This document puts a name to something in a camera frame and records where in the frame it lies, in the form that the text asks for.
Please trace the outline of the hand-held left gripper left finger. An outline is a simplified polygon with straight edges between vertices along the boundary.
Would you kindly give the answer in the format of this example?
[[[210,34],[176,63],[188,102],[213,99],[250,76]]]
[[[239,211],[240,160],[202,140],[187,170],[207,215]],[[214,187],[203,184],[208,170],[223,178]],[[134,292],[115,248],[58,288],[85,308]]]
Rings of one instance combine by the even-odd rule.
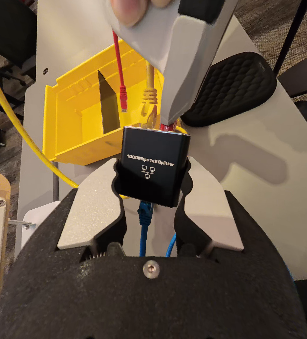
[[[117,162],[108,160],[79,185],[59,249],[95,246],[96,252],[105,252],[112,242],[123,245],[127,225],[123,200],[115,189]]]

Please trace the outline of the yellow plastic bin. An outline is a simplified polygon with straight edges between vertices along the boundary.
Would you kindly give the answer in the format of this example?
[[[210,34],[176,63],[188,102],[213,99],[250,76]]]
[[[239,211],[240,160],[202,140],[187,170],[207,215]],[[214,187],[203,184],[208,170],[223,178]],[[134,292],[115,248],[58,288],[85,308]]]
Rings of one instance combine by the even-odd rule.
[[[45,87],[43,153],[50,161],[85,166],[121,152],[123,127],[140,127],[146,61],[119,41],[127,112],[122,112],[114,45]]]

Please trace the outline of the black wrist rest pad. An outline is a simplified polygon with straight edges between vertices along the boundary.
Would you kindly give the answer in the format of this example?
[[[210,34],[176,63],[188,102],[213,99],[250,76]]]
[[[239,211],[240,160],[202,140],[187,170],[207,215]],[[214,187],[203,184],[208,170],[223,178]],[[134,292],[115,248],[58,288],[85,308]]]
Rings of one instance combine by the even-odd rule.
[[[209,68],[197,99],[181,116],[190,127],[205,127],[254,109],[274,94],[277,79],[258,53],[243,52]]]

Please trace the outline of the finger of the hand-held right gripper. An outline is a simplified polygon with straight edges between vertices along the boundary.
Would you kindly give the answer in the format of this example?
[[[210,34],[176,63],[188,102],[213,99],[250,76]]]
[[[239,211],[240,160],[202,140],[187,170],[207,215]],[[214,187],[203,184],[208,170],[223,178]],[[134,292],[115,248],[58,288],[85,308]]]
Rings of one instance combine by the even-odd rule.
[[[237,0],[180,1],[163,72],[161,124],[173,124],[193,105],[237,3]]]

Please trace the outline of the black office chair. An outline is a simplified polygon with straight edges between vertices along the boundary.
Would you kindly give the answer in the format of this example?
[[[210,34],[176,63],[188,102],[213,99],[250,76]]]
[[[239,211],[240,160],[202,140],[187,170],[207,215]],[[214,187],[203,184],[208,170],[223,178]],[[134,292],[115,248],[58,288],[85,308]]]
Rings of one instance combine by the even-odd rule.
[[[36,80],[37,15],[23,1],[0,0],[0,55]]]

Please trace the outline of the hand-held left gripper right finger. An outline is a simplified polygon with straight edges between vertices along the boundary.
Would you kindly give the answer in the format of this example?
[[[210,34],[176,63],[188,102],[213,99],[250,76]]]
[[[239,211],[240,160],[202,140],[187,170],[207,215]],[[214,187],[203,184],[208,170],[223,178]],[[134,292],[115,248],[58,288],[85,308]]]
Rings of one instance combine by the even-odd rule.
[[[198,257],[209,256],[214,248],[244,250],[223,187],[193,157],[186,161],[174,230],[177,252],[185,244],[193,245]]]

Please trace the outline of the person's right hand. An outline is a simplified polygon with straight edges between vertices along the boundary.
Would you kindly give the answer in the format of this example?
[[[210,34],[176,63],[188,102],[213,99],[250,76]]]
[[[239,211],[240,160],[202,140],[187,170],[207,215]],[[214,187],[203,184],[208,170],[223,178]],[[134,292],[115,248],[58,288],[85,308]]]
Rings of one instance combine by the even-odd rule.
[[[145,16],[149,3],[157,8],[164,8],[171,0],[110,0],[109,2],[119,22],[126,27],[132,27]]]

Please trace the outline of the white sign stand base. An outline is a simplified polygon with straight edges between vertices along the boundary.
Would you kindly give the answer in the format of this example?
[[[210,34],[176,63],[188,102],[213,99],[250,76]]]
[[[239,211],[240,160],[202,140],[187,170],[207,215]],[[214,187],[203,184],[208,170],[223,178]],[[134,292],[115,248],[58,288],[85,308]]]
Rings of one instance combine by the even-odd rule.
[[[29,238],[33,235],[41,223],[52,213],[60,204],[60,201],[54,201],[44,206],[28,211],[24,218],[21,232],[21,249],[24,247]]]

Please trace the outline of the black ethernet splitter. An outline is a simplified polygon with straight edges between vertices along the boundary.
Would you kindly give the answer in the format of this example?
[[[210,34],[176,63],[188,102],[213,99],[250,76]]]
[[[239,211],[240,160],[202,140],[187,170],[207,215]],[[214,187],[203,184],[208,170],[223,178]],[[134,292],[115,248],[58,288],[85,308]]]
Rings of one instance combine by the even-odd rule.
[[[117,192],[174,208],[186,170],[190,135],[126,126],[116,166]]]

